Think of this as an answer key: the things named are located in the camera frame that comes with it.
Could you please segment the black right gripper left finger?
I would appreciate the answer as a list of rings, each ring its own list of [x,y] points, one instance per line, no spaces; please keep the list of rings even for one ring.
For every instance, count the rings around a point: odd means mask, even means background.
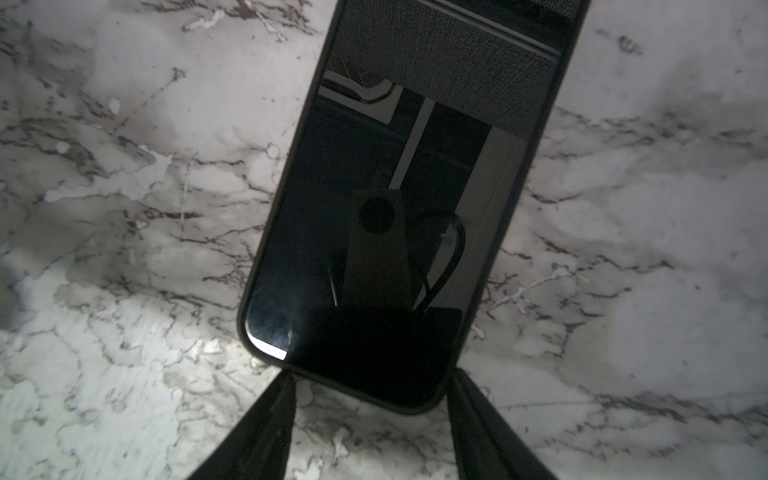
[[[191,480],[282,480],[296,414],[296,381],[280,373]]]

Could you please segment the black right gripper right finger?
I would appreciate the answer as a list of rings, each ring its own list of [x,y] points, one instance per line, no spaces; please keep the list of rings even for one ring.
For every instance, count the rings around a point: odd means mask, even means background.
[[[461,480],[556,479],[460,368],[448,387],[447,404]]]

